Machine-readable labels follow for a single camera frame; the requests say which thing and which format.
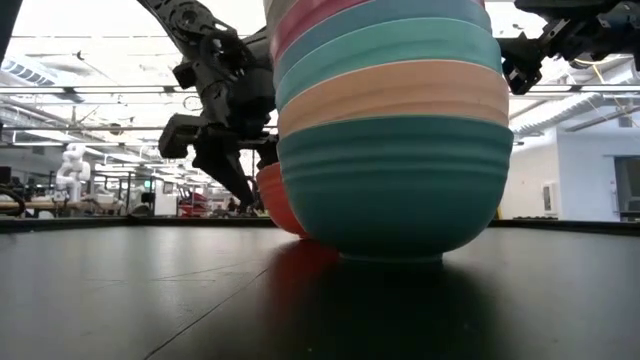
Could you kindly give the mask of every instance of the ceiling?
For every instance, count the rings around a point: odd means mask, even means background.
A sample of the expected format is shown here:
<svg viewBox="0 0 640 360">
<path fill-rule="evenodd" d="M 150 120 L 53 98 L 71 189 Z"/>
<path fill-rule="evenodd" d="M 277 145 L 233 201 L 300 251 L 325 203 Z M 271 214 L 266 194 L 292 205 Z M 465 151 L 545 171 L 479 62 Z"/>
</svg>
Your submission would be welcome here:
<svg viewBox="0 0 640 360">
<path fill-rule="evenodd" d="M 265 25 L 262 0 L 201 2 L 239 34 L 252 34 Z M 488 1 L 486 9 L 496 37 L 516 37 L 522 31 L 537 37 L 545 25 L 543 19 L 515 9 L 509 1 Z M 58 86 L 177 85 L 171 70 L 181 61 L 161 26 L 135 0 L 24 0 L 7 54 L 43 66 Z M 544 81 L 553 82 L 568 69 L 565 61 L 547 59 Z M 25 85 L 14 80 L 4 78 L 8 85 Z M 174 113 L 197 114 L 199 108 L 198 100 L 188 94 L 83 97 L 84 104 L 75 108 L 53 96 L 25 95 L 19 100 L 63 118 L 83 119 L 83 125 L 161 127 Z M 535 103 L 511 100 L 511 112 Z M 272 118 L 275 125 L 277 114 Z M 128 132 L 118 139 L 107 134 L 106 140 L 149 140 L 159 135 L 159 131 Z"/>
</svg>

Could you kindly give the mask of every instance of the red bowl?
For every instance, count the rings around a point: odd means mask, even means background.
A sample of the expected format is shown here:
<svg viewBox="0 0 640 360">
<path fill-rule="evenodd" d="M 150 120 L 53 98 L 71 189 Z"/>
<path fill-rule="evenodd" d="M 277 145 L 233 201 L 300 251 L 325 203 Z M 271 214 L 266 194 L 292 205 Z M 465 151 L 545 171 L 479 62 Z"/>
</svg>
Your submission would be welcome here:
<svg viewBox="0 0 640 360">
<path fill-rule="evenodd" d="M 307 232 L 304 231 L 289 206 L 289 199 L 284 191 L 280 175 L 280 163 L 269 165 L 260 170 L 256 175 L 256 182 L 260 189 L 262 202 L 269 210 L 271 220 L 282 230 L 297 234 L 302 238 L 307 237 Z"/>
</svg>

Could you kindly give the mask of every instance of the teal bowl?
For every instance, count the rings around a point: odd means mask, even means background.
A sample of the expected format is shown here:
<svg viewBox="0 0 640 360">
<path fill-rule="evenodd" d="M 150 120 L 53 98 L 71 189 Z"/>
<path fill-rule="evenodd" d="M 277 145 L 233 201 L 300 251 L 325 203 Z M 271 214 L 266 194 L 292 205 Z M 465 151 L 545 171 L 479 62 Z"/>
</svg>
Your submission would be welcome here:
<svg viewBox="0 0 640 360">
<path fill-rule="evenodd" d="M 437 259 L 482 232 L 502 198 L 512 132 L 445 116 L 349 120 L 278 144 L 296 217 L 344 256 Z"/>
<path fill-rule="evenodd" d="M 362 68 L 411 60 L 457 60 L 502 73 L 500 45 L 482 28 L 443 18 L 407 19 L 372 25 L 330 41 L 284 75 L 274 77 L 279 110 L 304 90 Z"/>
<path fill-rule="evenodd" d="M 290 42 L 287 47 L 278 45 L 289 42 L 284 39 L 274 39 L 271 43 L 274 76 L 282 79 L 300 59 L 342 35 L 389 21 L 429 17 L 465 21 L 483 28 L 489 34 L 492 33 L 489 14 L 482 6 L 470 0 L 368 1 L 325 19 Z"/>
</svg>

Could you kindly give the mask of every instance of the table surface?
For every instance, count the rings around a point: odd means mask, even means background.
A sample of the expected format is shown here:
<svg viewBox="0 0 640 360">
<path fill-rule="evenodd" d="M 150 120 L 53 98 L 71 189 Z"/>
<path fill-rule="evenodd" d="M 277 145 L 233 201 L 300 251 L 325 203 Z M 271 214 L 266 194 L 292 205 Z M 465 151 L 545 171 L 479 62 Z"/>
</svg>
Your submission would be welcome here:
<svg viewBox="0 0 640 360">
<path fill-rule="evenodd" d="M 488 229 L 400 267 L 278 229 L 0 235 L 0 359 L 638 359 L 639 240 Z"/>
</svg>

